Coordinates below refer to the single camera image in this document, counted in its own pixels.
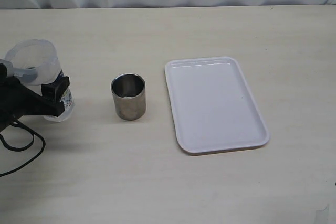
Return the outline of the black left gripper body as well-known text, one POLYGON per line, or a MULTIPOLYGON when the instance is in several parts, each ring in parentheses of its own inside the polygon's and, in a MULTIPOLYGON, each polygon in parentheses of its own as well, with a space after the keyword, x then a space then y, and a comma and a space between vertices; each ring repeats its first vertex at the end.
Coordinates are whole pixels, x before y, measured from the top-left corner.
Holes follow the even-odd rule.
MULTIPOLYGON (((65 111, 64 102, 52 102, 21 84, 14 76, 18 69, 10 62, 1 63, 1 130, 26 115, 60 116, 65 111)), ((33 69, 18 70, 27 76, 33 69)))

